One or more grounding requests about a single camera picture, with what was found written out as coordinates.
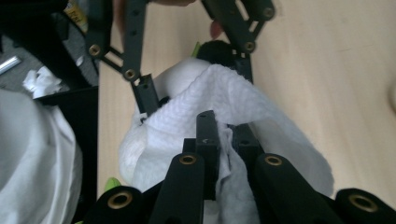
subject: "green object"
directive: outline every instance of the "green object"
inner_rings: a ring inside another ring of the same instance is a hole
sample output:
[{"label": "green object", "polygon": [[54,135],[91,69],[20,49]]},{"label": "green object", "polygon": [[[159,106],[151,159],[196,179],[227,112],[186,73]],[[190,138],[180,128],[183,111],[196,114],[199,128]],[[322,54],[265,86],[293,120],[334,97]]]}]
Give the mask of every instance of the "green object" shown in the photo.
[{"label": "green object", "polygon": [[118,186],[121,186],[120,181],[115,177],[110,177],[106,182],[105,192]]},{"label": "green object", "polygon": [[200,47],[201,47],[201,44],[199,42],[197,42],[195,44],[194,51],[192,52],[192,55],[191,55],[192,58],[196,58],[197,57]]}]

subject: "wooden table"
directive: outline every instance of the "wooden table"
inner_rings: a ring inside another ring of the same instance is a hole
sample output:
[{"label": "wooden table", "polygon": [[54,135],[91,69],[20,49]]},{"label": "wooden table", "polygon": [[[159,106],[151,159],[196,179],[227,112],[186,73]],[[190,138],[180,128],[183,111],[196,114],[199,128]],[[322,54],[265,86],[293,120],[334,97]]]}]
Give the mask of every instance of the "wooden table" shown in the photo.
[{"label": "wooden table", "polygon": [[[335,189],[372,192],[396,208],[396,2],[273,0],[252,55],[255,85],[303,130],[332,166]],[[143,74],[160,74],[209,40],[199,2],[148,7]],[[115,46],[120,37],[113,32]],[[99,194],[119,177],[118,148],[131,125],[134,97],[101,65]]]}]

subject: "white cloth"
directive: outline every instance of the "white cloth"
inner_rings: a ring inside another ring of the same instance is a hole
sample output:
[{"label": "white cloth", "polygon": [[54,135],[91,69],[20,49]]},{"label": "white cloth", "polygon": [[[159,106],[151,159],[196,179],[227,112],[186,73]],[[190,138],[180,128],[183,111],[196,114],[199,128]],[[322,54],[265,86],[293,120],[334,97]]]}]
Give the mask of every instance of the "white cloth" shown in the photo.
[{"label": "white cloth", "polygon": [[58,107],[0,90],[0,223],[70,223],[82,158]]},{"label": "white cloth", "polygon": [[43,66],[38,71],[30,70],[22,86],[33,94],[33,99],[51,95],[61,89],[61,80]]},{"label": "white cloth", "polygon": [[195,118],[214,110],[221,142],[217,202],[205,202],[205,223],[259,223],[247,171],[225,124],[250,123],[266,152],[284,156],[313,188],[332,194],[329,164],[271,101],[235,71],[185,60],[154,80],[159,97],[171,101],[143,124],[138,111],[120,146],[120,173],[145,191],[162,181],[183,139],[195,137]]}]

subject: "finger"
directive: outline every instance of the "finger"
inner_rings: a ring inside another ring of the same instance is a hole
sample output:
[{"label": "finger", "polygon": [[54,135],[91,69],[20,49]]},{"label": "finger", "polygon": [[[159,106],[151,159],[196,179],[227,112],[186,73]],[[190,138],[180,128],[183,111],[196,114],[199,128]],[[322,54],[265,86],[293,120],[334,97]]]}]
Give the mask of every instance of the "finger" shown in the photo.
[{"label": "finger", "polygon": [[223,29],[218,21],[212,21],[212,24],[210,24],[210,36],[212,36],[212,39],[217,39],[221,33],[223,32]]}]

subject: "crumpled tissue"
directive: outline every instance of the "crumpled tissue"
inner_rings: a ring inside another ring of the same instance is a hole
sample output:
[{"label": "crumpled tissue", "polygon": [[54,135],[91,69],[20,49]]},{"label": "crumpled tissue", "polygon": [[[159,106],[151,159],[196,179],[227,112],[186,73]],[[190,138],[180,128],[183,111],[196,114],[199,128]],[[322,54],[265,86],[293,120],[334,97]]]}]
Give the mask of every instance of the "crumpled tissue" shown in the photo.
[{"label": "crumpled tissue", "polygon": [[30,70],[22,85],[33,94],[35,99],[58,92],[61,89],[61,82],[46,66],[43,66],[38,71]]},{"label": "crumpled tissue", "polygon": [[327,161],[298,127],[262,92],[221,65],[187,59],[154,79],[158,95],[171,100],[144,123],[138,108],[120,146],[120,173],[126,183],[145,191],[166,175],[181,153],[184,138],[195,138],[195,118],[214,110],[221,143],[215,202],[205,202],[204,223],[260,223],[247,170],[232,147],[226,124],[249,123],[264,150],[287,158],[311,186],[332,194]]}]

